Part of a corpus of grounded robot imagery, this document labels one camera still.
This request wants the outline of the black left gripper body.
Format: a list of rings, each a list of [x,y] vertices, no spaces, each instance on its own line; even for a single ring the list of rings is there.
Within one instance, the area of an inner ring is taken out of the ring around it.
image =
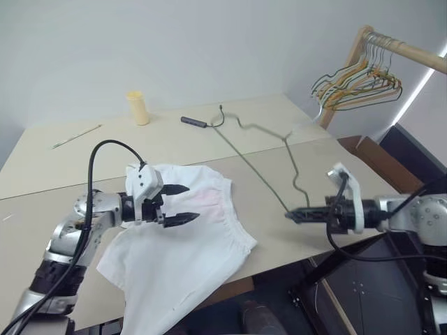
[[[162,195],[158,194],[154,198],[146,198],[142,203],[142,221],[155,222],[163,224],[165,221],[165,214],[161,211],[163,205]]]

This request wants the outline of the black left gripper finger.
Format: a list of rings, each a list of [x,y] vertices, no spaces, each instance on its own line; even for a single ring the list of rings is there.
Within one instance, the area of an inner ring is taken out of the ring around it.
[[[184,186],[184,185],[180,185],[180,184],[165,184],[163,186],[163,188],[161,189],[161,194],[162,195],[167,195],[167,196],[179,195],[179,194],[185,193],[185,192],[187,192],[189,190],[190,190],[190,188],[188,188],[187,186]]]
[[[161,221],[161,224],[164,228],[172,228],[180,225],[187,224],[196,218],[198,218],[200,214],[193,213],[193,212],[184,212],[184,213],[178,213],[174,216],[166,217],[166,215],[163,216],[163,219]]]

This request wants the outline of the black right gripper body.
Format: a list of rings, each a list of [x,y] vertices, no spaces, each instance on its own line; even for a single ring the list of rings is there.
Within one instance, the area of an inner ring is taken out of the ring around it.
[[[332,218],[329,219],[331,233],[347,233],[354,230],[354,206],[353,201],[341,196],[335,206]]]

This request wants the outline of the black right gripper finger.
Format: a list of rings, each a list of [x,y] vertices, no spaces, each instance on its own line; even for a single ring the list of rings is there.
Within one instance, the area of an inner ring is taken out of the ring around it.
[[[303,212],[287,212],[285,213],[285,217],[287,219],[292,220],[296,224],[327,222],[327,216],[324,214],[320,215],[320,214],[310,214]]]
[[[290,211],[290,214],[296,216],[326,216],[329,207],[298,207]]]

